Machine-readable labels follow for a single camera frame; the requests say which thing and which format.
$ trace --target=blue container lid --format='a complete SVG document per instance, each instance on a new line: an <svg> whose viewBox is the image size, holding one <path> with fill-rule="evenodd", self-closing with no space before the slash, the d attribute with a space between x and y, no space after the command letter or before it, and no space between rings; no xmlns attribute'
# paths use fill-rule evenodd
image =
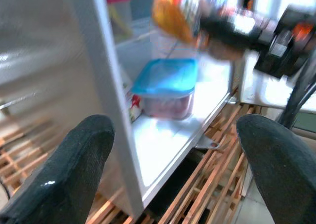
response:
<svg viewBox="0 0 316 224"><path fill-rule="evenodd" d="M194 59L156 59L138 76L132 92L143 97L184 97L194 91L198 63Z"/></svg>

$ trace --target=open refrigerator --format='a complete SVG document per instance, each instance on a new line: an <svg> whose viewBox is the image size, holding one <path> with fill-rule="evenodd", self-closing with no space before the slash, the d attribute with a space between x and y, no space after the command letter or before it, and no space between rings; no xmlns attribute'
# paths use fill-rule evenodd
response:
<svg viewBox="0 0 316 224"><path fill-rule="evenodd" d="M116 138L99 191L136 218L228 102L232 63L191 49L199 61L192 114L184 120L142 114L131 122L122 71L133 83L158 57L160 32L148 14L150 2L144 2L132 0L135 19L126 25L132 35L116 42L107 0L0 1L1 150L18 155L20 146L39 147L35 162L6 173L10 192L71 128L89 115L106 114ZM10 150L19 136L28 141Z"/></svg>

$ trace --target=floor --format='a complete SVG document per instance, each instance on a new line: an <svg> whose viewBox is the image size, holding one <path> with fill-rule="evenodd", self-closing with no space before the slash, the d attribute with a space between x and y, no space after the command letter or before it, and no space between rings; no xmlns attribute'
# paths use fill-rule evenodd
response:
<svg viewBox="0 0 316 224"><path fill-rule="evenodd" d="M0 185L0 210L2 209L2 207L5 206L7 201L8 201L8 199L7 199L7 196L6 196L6 192L3 189L3 187Z"/></svg>
<svg viewBox="0 0 316 224"><path fill-rule="evenodd" d="M232 224L274 224L256 183L252 181L245 199L239 205Z"/></svg>

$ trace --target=food container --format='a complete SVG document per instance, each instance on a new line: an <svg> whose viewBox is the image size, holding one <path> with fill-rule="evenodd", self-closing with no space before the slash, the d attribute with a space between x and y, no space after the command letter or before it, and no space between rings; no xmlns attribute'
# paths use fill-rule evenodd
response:
<svg viewBox="0 0 316 224"><path fill-rule="evenodd" d="M145 66L132 92L148 116L184 119L192 112L197 76L194 59L157 59Z"/></svg>
<svg viewBox="0 0 316 224"><path fill-rule="evenodd" d="M130 28L132 13L130 9L131 0L107 0L109 18L115 42L120 42L132 37Z"/></svg>

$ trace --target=wooden floor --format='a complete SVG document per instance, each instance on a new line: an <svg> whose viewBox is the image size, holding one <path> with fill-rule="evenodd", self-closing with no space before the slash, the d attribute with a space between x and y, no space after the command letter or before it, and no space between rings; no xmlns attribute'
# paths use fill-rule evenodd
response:
<svg viewBox="0 0 316 224"><path fill-rule="evenodd" d="M249 113L260 113L261 108L228 104L207 129L205 134L220 144L208 150L166 213L160 220L143 214L133 220L97 193L87 224L224 224L231 223L241 200L247 160L241 151L235 121ZM24 134L35 133L32 140ZM49 119L41 119L21 129L2 135L0 143L0 178L14 193L32 170L47 159L65 133Z"/></svg>

